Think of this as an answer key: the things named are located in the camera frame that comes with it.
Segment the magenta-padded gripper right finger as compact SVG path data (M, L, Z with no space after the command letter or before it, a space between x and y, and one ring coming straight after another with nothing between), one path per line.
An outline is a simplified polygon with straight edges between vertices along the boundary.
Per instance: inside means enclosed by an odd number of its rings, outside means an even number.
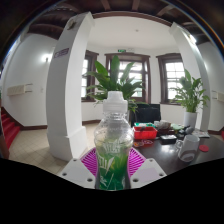
M146 159L135 148L129 151L127 173L130 188L140 188L166 176L155 159Z

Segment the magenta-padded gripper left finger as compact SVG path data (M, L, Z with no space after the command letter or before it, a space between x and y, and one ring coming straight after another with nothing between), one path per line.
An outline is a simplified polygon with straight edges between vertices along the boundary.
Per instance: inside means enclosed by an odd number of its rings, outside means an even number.
M71 159L59 177L84 188L94 189L98 175L96 149L92 148L80 159Z

